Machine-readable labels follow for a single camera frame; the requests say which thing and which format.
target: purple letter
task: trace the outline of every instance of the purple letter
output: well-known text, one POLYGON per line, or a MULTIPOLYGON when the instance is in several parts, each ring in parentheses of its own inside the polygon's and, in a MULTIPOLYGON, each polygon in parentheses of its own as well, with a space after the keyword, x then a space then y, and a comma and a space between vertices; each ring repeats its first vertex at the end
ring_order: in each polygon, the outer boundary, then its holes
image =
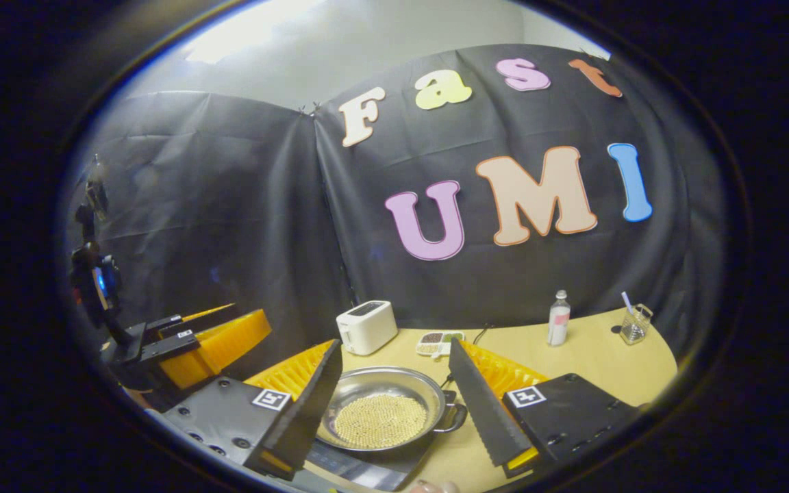
POLYGON ((515 90, 537 90, 550 87, 550 77, 538 70, 532 70, 533 68, 535 68, 534 63, 522 58, 501 60, 495 65, 499 74, 507 76, 504 79, 507 85, 515 90))
POLYGON ((386 209, 391 210, 401 243, 410 255, 423 261, 442 261, 456 255, 464 246, 464 229, 455 201, 455 194, 460 188, 458 181, 441 181, 425 191, 438 203, 440 217, 444 221, 444 238, 441 241, 428 241, 422 235, 419 217, 416 216, 415 206, 419 200, 416 194, 403 192, 388 197, 386 209))

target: toaster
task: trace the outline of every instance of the toaster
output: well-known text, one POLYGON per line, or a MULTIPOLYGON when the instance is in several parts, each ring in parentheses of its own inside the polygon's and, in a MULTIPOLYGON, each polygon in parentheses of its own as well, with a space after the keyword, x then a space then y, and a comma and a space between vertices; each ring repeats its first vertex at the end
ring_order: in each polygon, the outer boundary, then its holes
POLYGON ((342 347, 354 355, 370 355, 397 336, 395 313, 388 301, 368 301, 337 316, 342 347))

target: yellow letter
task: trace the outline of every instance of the yellow letter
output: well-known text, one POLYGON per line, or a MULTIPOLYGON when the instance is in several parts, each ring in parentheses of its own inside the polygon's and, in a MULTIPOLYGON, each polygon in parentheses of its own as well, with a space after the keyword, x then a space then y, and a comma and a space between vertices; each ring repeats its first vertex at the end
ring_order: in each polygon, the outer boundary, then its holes
POLYGON ((355 99, 348 100, 341 104, 339 107, 342 116, 345 118, 345 137, 342 138, 342 146, 350 147, 359 143, 373 133, 373 129, 364 125, 364 118, 369 122, 375 122, 379 116, 379 108, 376 107, 376 101, 386 96, 386 91, 383 88, 372 88, 361 96, 355 99))
POLYGON ((471 97, 471 88, 464 86, 455 70, 435 70, 416 81, 416 106, 423 110, 439 108, 446 103, 461 103, 471 97))
POLYGON ((523 210, 533 227, 546 236, 556 203, 560 218, 556 229, 563 234, 588 231, 598 224, 598 218, 589 210, 589 200, 583 190, 578 160, 580 153, 574 147, 552 147, 544 155, 541 181, 534 178, 508 156, 484 160, 477 165, 477 175, 486 178, 492 186, 495 207, 498 208, 500 230, 494 235, 495 244, 507 246, 529 239, 529 228, 519 222, 519 209, 523 210))

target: table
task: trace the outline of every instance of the table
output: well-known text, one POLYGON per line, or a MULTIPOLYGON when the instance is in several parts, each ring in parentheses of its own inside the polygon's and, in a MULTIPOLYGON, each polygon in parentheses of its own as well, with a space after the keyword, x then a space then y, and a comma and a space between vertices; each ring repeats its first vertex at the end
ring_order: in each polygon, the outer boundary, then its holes
MULTIPOLYGON (((611 333, 610 328, 623 321, 625 312, 625 308, 614 309, 571 319, 566 342, 557 347, 546 344, 547 324, 492 328, 478 346, 551 379, 576 372, 624 403, 638 406, 660 395, 677 374, 677 365, 666 341, 653 327, 643 341, 633 346, 625 344, 619 334, 611 333)), ((416 354, 416 343, 429 330, 401 329, 397 337, 372 355, 357 356, 342 350, 342 371, 391 365, 412 368, 442 383, 449 374, 449 358, 444 356, 435 362, 416 354)), ((480 333, 480 329, 462 331, 468 341, 480 333)), ((458 391, 456 383, 449 383, 445 389, 458 391)), ((457 402, 464 401, 458 397, 457 402)), ((310 462, 304 468, 342 490, 376 491, 336 477, 310 462)), ((476 493, 519 478, 507 480, 501 467, 492 465, 469 414, 463 427, 434 440, 425 462, 403 491, 410 490, 419 479, 435 484, 454 481, 462 493, 476 493)))

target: water bottle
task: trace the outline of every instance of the water bottle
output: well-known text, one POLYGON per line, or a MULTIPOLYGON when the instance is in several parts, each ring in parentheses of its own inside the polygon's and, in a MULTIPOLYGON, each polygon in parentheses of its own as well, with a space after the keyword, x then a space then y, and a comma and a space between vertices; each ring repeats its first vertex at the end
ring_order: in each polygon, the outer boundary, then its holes
POLYGON ((550 307, 550 324, 547 330, 547 344, 561 346, 568 331, 568 318, 571 317, 571 306, 564 300, 564 290, 556 293, 556 303, 550 307))

